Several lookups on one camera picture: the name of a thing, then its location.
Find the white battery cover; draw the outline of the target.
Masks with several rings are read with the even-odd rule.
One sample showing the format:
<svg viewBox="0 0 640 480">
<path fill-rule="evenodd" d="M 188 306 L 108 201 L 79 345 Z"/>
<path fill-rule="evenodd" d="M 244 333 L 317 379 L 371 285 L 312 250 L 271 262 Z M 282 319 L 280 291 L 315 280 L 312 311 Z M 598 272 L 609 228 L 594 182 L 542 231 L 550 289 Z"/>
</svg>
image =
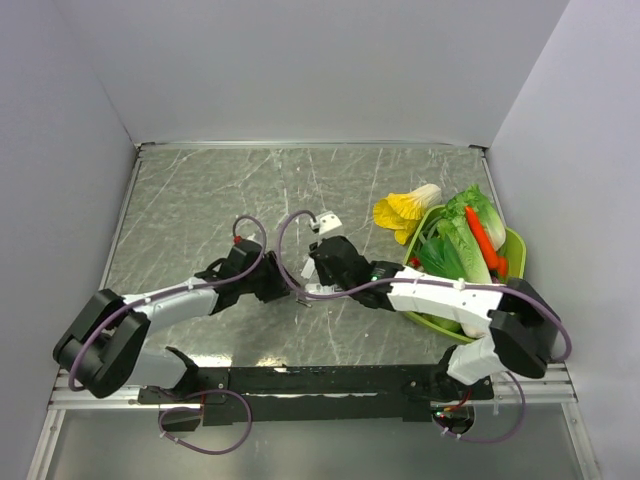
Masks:
<svg viewBox="0 0 640 480">
<path fill-rule="evenodd" d="M 308 258 L 305 262 L 305 265 L 301 271 L 301 276 L 304 279 L 310 279 L 316 271 L 315 262 L 312 258 Z"/>
</svg>

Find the green plastic basket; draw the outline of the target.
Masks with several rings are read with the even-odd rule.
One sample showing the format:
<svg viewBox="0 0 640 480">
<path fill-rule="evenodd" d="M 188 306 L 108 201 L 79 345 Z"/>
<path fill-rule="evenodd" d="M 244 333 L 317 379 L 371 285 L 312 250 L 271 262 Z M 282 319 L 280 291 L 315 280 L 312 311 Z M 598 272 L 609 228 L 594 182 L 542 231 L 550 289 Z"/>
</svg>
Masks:
<svg viewBox="0 0 640 480">
<path fill-rule="evenodd" d="M 443 205 L 436 205 L 430 208 L 419 223 L 414 235 L 407 244 L 404 256 L 404 264 L 422 269 L 417 260 L 417 254 L 422 248 L 427 238 L 436 235 L 435 224 L 441 217 Z M 524 276 L 526 264 L 526 244 L 521 236 L 509 227 L 505 228 L 506 241 L 499 250 L 499 254 L 506 258 L 508 263 L 508 277 L 522 278 Z M 454 339 L 463 344 L 473 341 L 473 338 L 466 336 L 459 323 L 442 317 L 435 317 L 424 313 L 403 312 L 403 315 L 417 325 L 431 329 L 446 337 Z"/>
</svg>

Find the orange toy carrot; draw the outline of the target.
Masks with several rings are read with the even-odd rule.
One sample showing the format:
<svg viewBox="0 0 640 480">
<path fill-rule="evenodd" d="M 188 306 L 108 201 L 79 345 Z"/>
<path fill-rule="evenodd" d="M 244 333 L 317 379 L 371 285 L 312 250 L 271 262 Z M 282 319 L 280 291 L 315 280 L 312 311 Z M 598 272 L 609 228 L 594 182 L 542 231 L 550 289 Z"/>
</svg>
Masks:
<svg viewBox="0 0 640 480">
<path fill-rule="evenodd" d="M 506 242 L 506 230 L 500 221 L 490 221 L 485 227 L 471 206 L 465 207 L 466 220 L 475 238 L 488 270 L 499 280 L 508 274 L 508 261 L 498 251 Z"/>
</svg>

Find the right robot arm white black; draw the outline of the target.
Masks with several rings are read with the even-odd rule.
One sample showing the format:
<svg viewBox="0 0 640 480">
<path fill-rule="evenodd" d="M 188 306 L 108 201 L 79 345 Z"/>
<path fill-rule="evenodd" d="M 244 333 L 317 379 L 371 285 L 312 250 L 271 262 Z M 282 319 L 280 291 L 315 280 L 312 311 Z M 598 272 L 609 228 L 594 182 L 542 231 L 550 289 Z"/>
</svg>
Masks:
<svg viewBox="0 0 640 480">
<path fill-rule="evenodd" d="M 540 379 L 554 362 L 553 347 L 566 332 L 555 312 L 523 279 L 505 284 L 467 283 L 409 266 L 372 261 L 343 236 L 311 245 L 319 280 L 370 309 L 427 314 L 477 330 L 456 346 L 436 375 L 438 390 L 459 398 L 472 384 L 502 371 Z"/>
</svg>

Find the yellow toy cabbage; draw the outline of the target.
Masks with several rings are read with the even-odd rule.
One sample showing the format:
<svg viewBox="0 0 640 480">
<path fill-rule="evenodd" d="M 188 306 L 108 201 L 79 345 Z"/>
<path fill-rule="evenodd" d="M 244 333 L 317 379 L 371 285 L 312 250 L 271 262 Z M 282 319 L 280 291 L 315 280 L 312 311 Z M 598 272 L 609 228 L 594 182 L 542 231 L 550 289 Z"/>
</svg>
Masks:
<svg viewBox="0 0 640 480">
<path fill-rule="evenodd" d="M 441 189 L 435 184 L 425 184 L 408 193 L 390 193 L 373 206 L 373 221 L 392 231 L 395 241 L 405 245 L 426 212 L 441 200 Z"/>
</svg>

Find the white remote control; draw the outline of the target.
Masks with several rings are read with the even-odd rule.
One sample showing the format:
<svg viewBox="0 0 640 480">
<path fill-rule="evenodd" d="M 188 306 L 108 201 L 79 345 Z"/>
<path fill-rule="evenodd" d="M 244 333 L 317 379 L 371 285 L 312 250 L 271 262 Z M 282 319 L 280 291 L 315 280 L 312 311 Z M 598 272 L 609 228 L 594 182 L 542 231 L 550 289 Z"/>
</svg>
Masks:
<svg viewBox="0 0 640 480">
<path fill-rule="evenodd" d="M 342 289 L 336 285 L 322 285 L 320 283 L 308 283 L 305 285 L 305 291 L 308 294 L 327 297 L 337 293 L 341 293 Z"/>
</svg>

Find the green toy napa cabbage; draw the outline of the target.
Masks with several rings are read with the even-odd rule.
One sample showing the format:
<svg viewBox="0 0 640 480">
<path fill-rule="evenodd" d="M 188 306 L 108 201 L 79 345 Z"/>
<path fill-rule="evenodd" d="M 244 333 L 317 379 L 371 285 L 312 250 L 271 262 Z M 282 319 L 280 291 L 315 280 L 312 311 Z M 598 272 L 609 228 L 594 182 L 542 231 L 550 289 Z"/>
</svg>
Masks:
<svg viewBox="0 0 640 480">
<path fill-rule="evenodd" d="M 506 242 L 506 228 L 497 210 L 477 184 L 455 195 L 445 205 L 442 215 L 447 220 L 465 216 L 465 208 L 471 207 L 484 228 L 493 248 L 498 251 Z"/>
</svg>

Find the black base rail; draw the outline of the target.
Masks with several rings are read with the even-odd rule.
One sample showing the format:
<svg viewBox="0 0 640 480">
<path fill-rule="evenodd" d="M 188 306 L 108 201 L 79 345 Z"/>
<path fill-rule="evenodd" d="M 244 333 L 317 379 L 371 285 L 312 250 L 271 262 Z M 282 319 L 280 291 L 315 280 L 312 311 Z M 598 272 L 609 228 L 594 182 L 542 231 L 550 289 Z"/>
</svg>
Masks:
<svg viewBox="0 0 640 480">
<path fill-rule="evenodd" d="M 163 391 L 146 387 L 142 405 L 187 405 L 200 409 L 205 426 L 246 419 L 311 421 L 399 418 L 429 422 L 431 408 L 458 400 L 491 400 L 492 382 L 484 377 L 466 386 L 439 365 L 357 365 L 292 367 L 207 367 L 188 388 Z"/>
</svg>

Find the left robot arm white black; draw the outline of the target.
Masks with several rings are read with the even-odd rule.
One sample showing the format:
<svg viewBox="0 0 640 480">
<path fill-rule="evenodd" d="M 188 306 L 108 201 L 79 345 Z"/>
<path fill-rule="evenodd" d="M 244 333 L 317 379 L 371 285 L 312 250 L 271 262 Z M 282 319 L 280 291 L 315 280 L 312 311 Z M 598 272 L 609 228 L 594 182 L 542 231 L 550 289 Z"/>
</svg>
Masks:
<svg viewBox="0 0 640 480">
<path fill-rule="evenodd" d="M 186 281 L 153 292 L 120 296 L 95 293 L 53 349 L 53 359 L 72 374 L 74 389 L 97 398 L 126 384 L 158 387 L 176 402 L 205 384 L 194 360 L 175 347 L 145 351 L 148 337 L 182 321 L 220 313 L 241 296 L 263 303 L 289 295 L 276 255 L 249 239 L 237 239 L 229 254 Z"/>
</svg>

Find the green toy lettuce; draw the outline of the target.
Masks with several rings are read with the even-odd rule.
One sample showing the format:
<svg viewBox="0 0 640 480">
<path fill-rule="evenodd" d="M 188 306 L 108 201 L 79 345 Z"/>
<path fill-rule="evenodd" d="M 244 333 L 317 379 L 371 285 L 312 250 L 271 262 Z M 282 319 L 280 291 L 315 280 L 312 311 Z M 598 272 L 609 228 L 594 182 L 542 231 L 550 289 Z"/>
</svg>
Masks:
<svg viewBox="0 0 640 480">
<path fill-rule="evenodd" d="M 490 270 L 464 216 L 441 217 L 417 253 L 424 271 L 445 279 L 490 284 Z"/>
</svg>

